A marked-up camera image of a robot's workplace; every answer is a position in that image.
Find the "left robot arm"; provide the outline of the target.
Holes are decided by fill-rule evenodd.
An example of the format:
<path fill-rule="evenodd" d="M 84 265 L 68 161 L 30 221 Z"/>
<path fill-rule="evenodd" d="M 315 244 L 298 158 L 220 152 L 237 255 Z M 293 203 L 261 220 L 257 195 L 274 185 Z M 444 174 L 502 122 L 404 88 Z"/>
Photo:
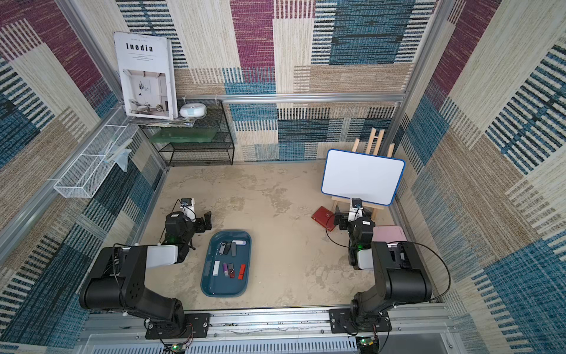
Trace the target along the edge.
<path fill-rule="evenodd" d="M 125 311 L 150 320 L 156 327 L 184 329 L 187 320 L 181 301 L 147 288 L 145 275 L 149 268 L 184 262 L 194 249 L 194 235 L 212 228 L 212 213 L 191 219 L 183 212 L 172 212 L 166 216 L 164 226 L 165 239 L 159 245 L 116 243 L 101 249 L 81 289 L 80 306 L 87 310 Z"/>

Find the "red translucent flash drive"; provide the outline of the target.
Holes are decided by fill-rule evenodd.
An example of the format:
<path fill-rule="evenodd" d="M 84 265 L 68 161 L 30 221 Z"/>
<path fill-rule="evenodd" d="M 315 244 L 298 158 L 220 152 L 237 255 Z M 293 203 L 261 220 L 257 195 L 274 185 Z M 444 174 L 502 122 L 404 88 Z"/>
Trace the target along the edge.
<path fill-rule="evenodd" d="M 246 264 L 243 264 L 240 267 L 240 273 L 239 273 L 238 279 L 243 280 L 244 277 L 245 277 L 245 274 L 246 274 Z"/>

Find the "black silver swivel flash drive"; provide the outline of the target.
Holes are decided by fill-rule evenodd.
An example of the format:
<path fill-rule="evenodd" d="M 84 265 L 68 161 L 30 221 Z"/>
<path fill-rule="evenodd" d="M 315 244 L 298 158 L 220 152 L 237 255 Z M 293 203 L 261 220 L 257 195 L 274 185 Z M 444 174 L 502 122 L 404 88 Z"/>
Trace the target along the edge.
<path fill-rule="evenodd" d="M 221 246 L 220 246 L 220 248 L 219 248 L 218 254 L 219 254 L 219 255 L 223 255 L 224 252 L 225 252 L 225 249 L 226 249 L 226 243 L 222 242 L 222 243 L 221 243 Z"/>

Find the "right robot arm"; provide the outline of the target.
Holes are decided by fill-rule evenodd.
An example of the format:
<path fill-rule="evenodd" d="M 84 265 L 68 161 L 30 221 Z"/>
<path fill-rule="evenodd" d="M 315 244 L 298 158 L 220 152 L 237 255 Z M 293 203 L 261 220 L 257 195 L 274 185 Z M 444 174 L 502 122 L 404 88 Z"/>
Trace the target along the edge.
<path fill-rule="evenodd" d="M 336 212 L 334 224 L 348 231 L 349 264 L 371 271 L 374 285 L 358 292 L 347 310 L 329 310 L 331 331 L 355 336 L 391 330 L 388 311 L 432 298 L 432 283 L 417 251 L 402 227 L 377 226 L 360 211 Z"/>

